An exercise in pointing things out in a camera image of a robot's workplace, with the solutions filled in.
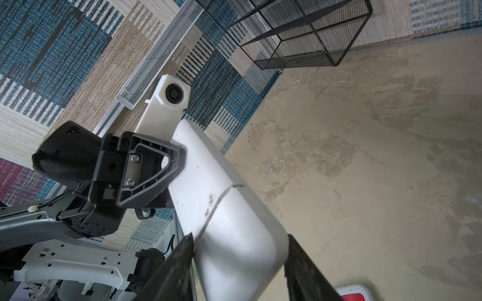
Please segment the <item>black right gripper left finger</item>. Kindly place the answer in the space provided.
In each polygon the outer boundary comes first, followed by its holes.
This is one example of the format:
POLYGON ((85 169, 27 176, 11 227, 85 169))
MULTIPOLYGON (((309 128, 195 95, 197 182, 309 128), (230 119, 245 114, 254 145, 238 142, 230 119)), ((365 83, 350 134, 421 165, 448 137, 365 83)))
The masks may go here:
POLYGON ((194 255, 193 235, 183 237, 134 300, 193 300, 191 264, 194 255))

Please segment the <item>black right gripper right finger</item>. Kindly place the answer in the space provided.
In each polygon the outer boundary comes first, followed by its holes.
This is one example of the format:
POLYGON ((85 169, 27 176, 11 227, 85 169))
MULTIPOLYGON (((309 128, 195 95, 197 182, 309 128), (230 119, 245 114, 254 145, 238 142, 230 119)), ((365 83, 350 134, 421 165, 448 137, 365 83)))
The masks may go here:
POLYGON ((336 290, 326 280, 317 266, 296 239, 288 234, 289 253, 284 264, 290 301, 323 300, 342 301, 336 290))

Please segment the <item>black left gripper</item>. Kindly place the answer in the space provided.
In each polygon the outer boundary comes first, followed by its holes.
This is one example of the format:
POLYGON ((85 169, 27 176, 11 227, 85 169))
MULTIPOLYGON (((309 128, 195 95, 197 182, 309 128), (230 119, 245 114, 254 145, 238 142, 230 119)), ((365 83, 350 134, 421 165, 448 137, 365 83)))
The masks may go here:
POLYGON ((172 208, 168 186, 184 169, 186 150, 129 131, 100 138, 69 120, 31 160, 36 172, 72 192, 58 219, 93 238, 116 232, 127 209, 146 220, 159 208, 172 208))

